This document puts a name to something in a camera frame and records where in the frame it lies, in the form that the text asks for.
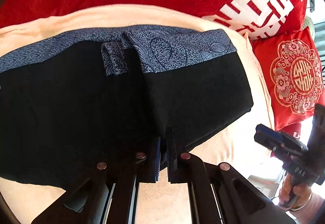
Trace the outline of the person right hand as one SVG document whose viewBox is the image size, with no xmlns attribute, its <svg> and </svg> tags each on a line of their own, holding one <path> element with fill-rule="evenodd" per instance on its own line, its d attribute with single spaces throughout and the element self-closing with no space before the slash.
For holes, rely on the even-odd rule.
<svg viewBox="0 0 325 224">
<path fill-rule="evenodd" d="M 298 210 L 309 202 L 311 187 L 306 183 L 293 185 L 292 175 L 287 173 L 279 191 L 279 206 L 288 210 Z"/>
</svg>

